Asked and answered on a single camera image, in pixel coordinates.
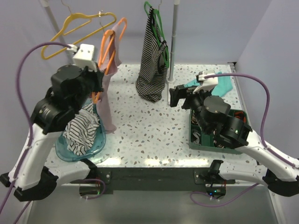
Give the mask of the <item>pink tank top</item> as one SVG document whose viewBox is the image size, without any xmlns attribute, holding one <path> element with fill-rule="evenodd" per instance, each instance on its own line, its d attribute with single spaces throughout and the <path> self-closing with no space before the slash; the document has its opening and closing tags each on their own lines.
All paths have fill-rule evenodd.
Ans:
<svg viewBox="0 0 299 224">
<path fill-rule="evenodd" d="M 119 59 L 119 43 L 116 45 L 118 47 L 118 59 Z M 113 124 L 112 121 L 112 115 L 111 115 L 111 109 L 110 109 L 110 104 L 109 104 L 109 99 L 108 99 L 108 92 L 105 95 L 105 97 L 102 100 L 102 103 L 96 105 L 97 113 L 100 116 L 104 129 L 106 133 L 112 133 L 116 130 L 116 126 Z"/>
</svg>

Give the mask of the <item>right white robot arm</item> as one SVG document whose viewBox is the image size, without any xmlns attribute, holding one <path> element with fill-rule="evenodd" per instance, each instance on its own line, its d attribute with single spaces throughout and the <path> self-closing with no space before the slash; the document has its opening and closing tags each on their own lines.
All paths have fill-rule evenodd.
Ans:
<svg viewBox="0 0 299 224">
<path fill-rule="evenodd" d="M 286 163 L 287 155 L 275 147 L 262 144 L 261 137 L 243 120 L 229 114 L 231 106 L 219 96 L 213 96 L 205 89 L 194 92 L 195 87 L 178 85 L 171 88 L 170 106 L 176 107 L 184 99 L 182 109 L 191 110 L 204 134 L 226 148 L 242 152 L 256 164 L 237 165 L 223 160 L 213 160 L 210 168 L 202 175 L 207 182 L 243 180 L 266 186 L 272 192 L 286 197 L 299 193 L 299 161 Z"/>
</svg>

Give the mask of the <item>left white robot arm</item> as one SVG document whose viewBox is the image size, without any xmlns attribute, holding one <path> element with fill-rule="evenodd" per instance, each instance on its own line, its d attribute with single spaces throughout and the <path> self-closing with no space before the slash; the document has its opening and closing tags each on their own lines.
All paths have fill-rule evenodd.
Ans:
<svg viewBox="0 0 299 224">
<path fill-rule="evenodd" d="M 28 139 L 15 167 L 1 174 L 5 187 L 14 187 L 20 202 L 48 197 L 57 186 L 82 180 L 92 183 L 97 167 L 89 159 L 80 159 L 64 168 L 50 168 L 45 162 L 56 140 L 75 118 L 92 92 L 103 91 L 104 74 L 98 67 L 60 67 L 51 77 L 51 87 L 29 119 Z"/>
</svg>

